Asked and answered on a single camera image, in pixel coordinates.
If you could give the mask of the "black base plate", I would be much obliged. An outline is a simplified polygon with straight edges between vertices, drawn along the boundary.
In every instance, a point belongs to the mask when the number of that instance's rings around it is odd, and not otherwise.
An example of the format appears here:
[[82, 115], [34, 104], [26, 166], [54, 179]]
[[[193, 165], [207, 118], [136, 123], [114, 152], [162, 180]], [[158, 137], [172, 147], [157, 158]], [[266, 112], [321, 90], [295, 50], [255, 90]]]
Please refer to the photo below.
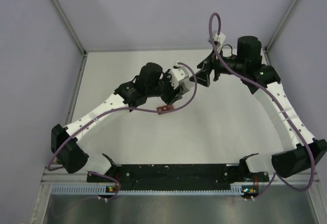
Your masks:
[[268, 182], [267, 173], [250, 173], [238, 164], [125, 164], [112, 166], [106, 176], [122, 190], [229, 190], [236, 182]]

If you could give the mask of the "aluminium frame post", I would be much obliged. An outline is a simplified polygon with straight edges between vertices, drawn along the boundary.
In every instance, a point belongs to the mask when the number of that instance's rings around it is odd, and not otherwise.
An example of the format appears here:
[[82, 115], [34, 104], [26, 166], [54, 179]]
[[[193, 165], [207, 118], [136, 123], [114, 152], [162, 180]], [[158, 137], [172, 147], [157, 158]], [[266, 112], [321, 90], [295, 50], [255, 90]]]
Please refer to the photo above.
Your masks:
[[71, 22], [69, 21], [68, 17], [66, 16], [66, 13], [64, 12], [63, 8], [61, 7], [58, 0], [49, 0], [51, 5], [53, 6], [57, 16], [59, 17], [65, 31], [69, 35], [70, 39], [72, 40], [73, 44], [77, 48], [77, 50], [80, 52], [82, 56], [86, 55], [86, 50], [83, 47], [81, 41], [79, 40], [75, 30], [73, 29], [73, 26]]
[[282, 34], [284, 28], [288, 24], [289, 20], [293, 16], [295, 10], [297, 9], [298, 5], [302, 0], [291, 0], [290, 4], [288, 5], [285, 13], [283, 14], [281, 20], [277, 24], [277, 27], [273, 31], [268, 43], [265, 45], [264, 50], [265, 52], [269, 52], [274, 47], [276, 41], [279, 39], [280, 35]]

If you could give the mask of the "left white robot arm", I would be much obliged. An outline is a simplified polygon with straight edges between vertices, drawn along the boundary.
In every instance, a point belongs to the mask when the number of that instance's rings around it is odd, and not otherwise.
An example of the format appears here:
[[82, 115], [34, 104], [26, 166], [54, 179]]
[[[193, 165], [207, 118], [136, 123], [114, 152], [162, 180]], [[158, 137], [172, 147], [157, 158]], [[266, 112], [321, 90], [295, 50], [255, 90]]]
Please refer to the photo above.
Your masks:
[[141, 107], [150, 98], [161, 98], [172, 105], [190, 91], [187, 86], [190, 73], [182, 63], [176, 63], [164, 71], [159, 64], [148, 62], [132, 80], [120, 84], [109, 97], [92, 111], [66, 125], [57, 124], [51, 130], [53, 158], [47, 169], [53, 171], [52, 163], [58, 160], [59, 169], [73, 174], [80, 170], [97, 172], [104, 181], [114, 179], [116, 169], [109, 157], [86, 151], [90, 137], [115, 119]]

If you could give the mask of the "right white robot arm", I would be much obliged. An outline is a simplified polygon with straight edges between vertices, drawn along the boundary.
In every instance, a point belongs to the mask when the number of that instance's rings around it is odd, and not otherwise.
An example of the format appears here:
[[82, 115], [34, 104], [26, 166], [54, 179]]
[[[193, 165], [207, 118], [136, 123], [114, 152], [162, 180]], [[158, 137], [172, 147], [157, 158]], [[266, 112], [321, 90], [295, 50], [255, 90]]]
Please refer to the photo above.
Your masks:
[[294, 107], [288, 100], [276, 70], [262, 62], [262, 44], [257, 37], [238, 38], [237, 52], [230, 56], [218, 57], [212, 51], [197, 65], [199, 71], [192, 82], [208, 87], [210, 74], [217, 81], [222, 74], [237, 73], [250, 80], [243, 81], [251, 94], [266, 111], [281, 141], [281, 149], [266, 154], [254, 153], [243, 157], [245, 163], [238, 168], [241, 179], [252, 180], [258, 172], [275, 172], [288, 178], [311, 168], [326, 153], [326, 140], [317, 139], [304, 126]]

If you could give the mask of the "right aluminium frame post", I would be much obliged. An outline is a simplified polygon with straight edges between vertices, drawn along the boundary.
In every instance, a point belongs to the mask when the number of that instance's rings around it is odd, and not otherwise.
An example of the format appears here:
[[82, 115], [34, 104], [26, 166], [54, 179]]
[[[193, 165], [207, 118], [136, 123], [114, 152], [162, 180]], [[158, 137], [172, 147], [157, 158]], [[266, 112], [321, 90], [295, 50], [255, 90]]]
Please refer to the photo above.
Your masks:
[[269, 52], [274, 47], [276, 41], [279, 39], [280, 35], [282, 34], [284, 28], [288, 24], [289, 20], [293, 16], [295, 10], [297, 9], [298, 5], [302, 0], [291, 0], [290, 4], [288, 5], [285, 13], [283, 14], [281, 20], [277, 24], [277, 27], [273, 31], [268, 43], [265, 45], [264, 50], [265, 52]]

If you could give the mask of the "red weekly pill organizer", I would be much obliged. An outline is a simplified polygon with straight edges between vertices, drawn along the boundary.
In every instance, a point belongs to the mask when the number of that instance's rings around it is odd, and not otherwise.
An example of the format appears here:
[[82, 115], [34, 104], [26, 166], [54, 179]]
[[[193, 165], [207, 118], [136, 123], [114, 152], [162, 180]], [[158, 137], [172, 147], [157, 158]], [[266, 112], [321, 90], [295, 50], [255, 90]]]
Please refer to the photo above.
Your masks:
[[163, 115], [163, 114], [173, 111], [174, 106], [173, 105], [164, 105], [164, 106], [157, 107], [156, 110], [159, 115]]

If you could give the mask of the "left aluminium frame post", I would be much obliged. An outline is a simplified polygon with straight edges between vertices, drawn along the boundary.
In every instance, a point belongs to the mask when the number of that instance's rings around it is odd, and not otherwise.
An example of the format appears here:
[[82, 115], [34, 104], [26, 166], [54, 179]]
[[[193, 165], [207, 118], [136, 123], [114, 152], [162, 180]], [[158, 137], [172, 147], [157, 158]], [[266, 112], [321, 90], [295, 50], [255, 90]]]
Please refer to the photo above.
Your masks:
[[80, 52], [82, 56], [86, 55], [86, 50], [83, 47], [81, 41], [79, 40], [75, 30], [73, 29], [73, 26], [71, 22], [69, 21], [68, 17], [66, 16], [66, 13], [64, 12], [63, 8], [61, 7], [58, 0], [49, 0], [51, 5], [53, 6], [57, 16], [59, 17], [65, 31], [69, 35], [70, 39], [72, 40], [73, 44], [77, 48], [77, 50]]

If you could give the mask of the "white pill bottle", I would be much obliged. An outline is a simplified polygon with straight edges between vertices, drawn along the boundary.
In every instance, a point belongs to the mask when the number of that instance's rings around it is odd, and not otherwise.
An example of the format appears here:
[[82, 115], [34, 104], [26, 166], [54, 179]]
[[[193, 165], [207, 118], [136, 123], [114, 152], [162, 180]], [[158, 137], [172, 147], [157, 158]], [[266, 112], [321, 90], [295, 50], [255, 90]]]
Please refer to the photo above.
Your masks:
[[190, 91], [193, 90], [193, 88], [195, 87], [195, 83], [191, 82], [189, 80], [189, 77], [185, 77], [182, 81], [181, 81], [181, 86], [183, 88], [183, 93], [188, 93]]

